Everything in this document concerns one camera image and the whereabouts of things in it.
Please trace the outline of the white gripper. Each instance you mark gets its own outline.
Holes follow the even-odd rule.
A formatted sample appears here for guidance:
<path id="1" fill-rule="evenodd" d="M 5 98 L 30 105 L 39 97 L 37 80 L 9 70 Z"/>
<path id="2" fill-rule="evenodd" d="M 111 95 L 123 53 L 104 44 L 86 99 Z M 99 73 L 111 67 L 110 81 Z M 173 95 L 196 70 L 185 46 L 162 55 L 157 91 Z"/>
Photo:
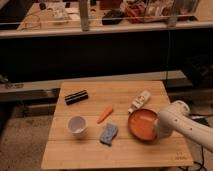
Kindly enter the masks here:
<path id="1" fill-rule="evenodd" d="M 154 122 L 154 131 L 156 132 L 158 139 L 168 138 L 173 133 L 173 130 L 160 120 Z"/>

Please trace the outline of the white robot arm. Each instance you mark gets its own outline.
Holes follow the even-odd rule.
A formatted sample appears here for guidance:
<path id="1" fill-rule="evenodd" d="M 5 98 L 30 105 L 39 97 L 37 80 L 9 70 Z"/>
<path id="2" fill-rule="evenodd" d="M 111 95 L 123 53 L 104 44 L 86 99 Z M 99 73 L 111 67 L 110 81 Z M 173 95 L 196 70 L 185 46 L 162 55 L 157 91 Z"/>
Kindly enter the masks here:
<path id="1" fill-rule="evenodd" d="M 213 153 L 213 128 L 188 118 L 189 106 L 176 100 L 157 113 L 153 130 L 158 138 L 170 137 L 176 131 Z"/>

